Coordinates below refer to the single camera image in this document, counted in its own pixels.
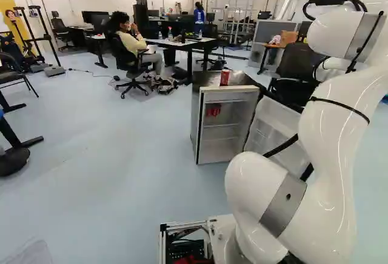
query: can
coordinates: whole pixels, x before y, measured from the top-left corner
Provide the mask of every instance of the can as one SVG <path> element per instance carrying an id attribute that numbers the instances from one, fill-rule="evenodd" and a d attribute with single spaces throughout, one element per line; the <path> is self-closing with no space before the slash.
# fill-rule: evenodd
<path id="1" fill-rule="evenodd" d="M 224 87 L 224 86 L 228 85 L 229 76 L 230 76 L 230 70 L 228 70 L 228 69 L 223 69 L 223 70 L 221 71 L 221 80 L 220 80 L 220 82 L 219 82 L 219 86 L 220 86 L 220 87 Z"/>

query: paper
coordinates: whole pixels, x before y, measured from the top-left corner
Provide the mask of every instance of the paper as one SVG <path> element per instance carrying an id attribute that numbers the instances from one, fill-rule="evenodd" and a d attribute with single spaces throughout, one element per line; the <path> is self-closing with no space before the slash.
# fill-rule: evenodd
<path id="1" fill-rule="evenodd" d="M 4 22 L 4 16 L 0 12 L 0 32 L 7 32 L 10 29 L 8 28 L 7 24 Z"/>

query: water bottle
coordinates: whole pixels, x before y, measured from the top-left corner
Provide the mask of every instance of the water bottle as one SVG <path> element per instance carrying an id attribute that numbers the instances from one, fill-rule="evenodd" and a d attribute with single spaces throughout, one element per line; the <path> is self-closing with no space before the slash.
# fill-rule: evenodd
<path id="1" fill-rule="evenodd" d="M 174 40 L 174 37 L 172 36 L 171 27 L 169 27 L 169 40 L 170 40 L 170 41 L 173 41 L 173 40 Z"/>

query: woman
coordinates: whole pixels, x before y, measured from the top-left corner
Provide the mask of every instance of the woman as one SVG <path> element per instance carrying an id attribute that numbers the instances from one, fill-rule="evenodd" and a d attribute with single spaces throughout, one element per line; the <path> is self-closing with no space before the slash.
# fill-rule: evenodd
<path id="1" fill-rule="evenodd" d="M 129 16 L 126 13 L 119 11 L 113 12 L 106 27 L 119 35 L 126 49 L 136 55 L 136 57 L 138 50 L 147 48 L 147 44 L 139 32 L 138 26 L 135 23 L 129 22 Z M 135 32 L 135 37 L 129 33 L 130 28 Z M 160 54 L 145 54 L 142 56 L 142 62 L 152 62 L 156 74 L 160 75 L 163 62 Z"/>
<path id="2" fill-rule="evenodd" d="M 204 31 L 204 24 L 205 24 L 205 13 L 204 13 L 204 7 L 201 5 L 200 2 L 195 3 L 195 10 L 194 10 L 194 16 L 195 16 L 195 32 L 199 33 L 201 30 Z"/>

